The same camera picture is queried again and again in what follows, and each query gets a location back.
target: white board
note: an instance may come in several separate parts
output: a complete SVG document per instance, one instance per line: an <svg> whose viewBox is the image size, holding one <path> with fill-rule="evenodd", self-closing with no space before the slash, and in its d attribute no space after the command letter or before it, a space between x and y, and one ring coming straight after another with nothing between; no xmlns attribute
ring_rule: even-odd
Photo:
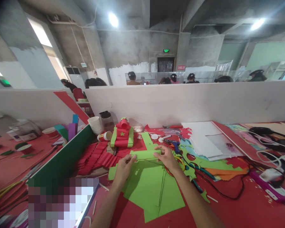
<svg viewBox="0 0 285 228"><path fill-rule="evenodd" d="M132 126L181 122L285 121L285 81L95 86L85 89L95 115L108 110Z"/></svg>
<svg viewBox="0 0 285 228"><path fill-rule="evenodd" d="M28 119L42 130L57 124L69 124L74 112L68 108L53 91L67 91L69 88L37 90L0 90L0 113L15 119Z"/></svg>

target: red paper cup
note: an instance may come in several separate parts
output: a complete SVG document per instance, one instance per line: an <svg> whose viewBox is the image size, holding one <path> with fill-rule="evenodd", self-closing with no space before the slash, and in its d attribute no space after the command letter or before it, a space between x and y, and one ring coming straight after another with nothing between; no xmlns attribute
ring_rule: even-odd
<svg viewBox="0 0 285 228"><path fill-rule="evenodd" d="M111 138L112 138L112 132L110 132L110 131L107 131L107 132L97 136L97 140L100 142L110 141Z"/></svg>
<svg viewBox="0 0 285 228"><path fill-rule="evenodd" d="M56 129L54 127L47 128L47 129L43 130L42 133L47 135L50 139L56 138L59 136L58 132L56 131Z"/></svg>
<svg viewBox="0 0 285 228"><path fill-rule="evenodd" d="M34 151L34 148L32 147L32 144L25 145L23 147L20 147L17 151L20 151L24 155L30 154Z"/></svg>

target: fluorescent light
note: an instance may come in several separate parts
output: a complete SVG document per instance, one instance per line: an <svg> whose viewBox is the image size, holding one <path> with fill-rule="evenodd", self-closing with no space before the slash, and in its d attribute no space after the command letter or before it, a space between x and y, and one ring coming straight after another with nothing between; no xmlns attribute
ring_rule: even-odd
<svg viewBox="0 0 285 228"><path fill-rule="evenodd" d="M265 21L265 18L261 18L259 20L257 20L251 27L251 30L256 30L258 29L259 27L261 27L261 25L264 23Z"/></svg>
<svg viewBox="0 0 285 228"><path fill-rule="evenodd" d="M118 27L118 19L115 14L109 13L109 21L113 27Z"/></svg>

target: red chair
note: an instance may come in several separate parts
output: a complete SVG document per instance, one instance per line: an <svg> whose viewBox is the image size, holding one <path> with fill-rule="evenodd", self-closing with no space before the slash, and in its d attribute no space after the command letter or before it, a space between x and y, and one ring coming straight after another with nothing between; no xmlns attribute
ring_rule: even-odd
<svg viewBox="0 0 285 228"><path fill-rule="evenodd" d="M78 101L78 99L84 99L85 98L82 94L81 88L73 89L73 95L74 95L76 101Z"/></svg>

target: wooden stick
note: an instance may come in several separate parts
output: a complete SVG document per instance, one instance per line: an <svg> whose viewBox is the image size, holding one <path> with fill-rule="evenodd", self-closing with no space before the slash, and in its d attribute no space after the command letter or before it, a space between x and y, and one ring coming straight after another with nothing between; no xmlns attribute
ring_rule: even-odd
<svg viewBox="0 0 285 228"><path fill-rule="evenodd" d="M95 213L96 203L97 203L97 200L95 200L95 204L94 204L94 209L93 209L93 214L92 215L94 215L94 213Z"/></svg>
<svg viewBox="0 0 285 228"><path fill-rule="evenodd" d="M208 197L209 199L212 199L214 202L217 202L217 203L218 203L218 201L217 201L216 199L212 198L211 196L208 196L208 195L207 195L207 197Z"/></svg>

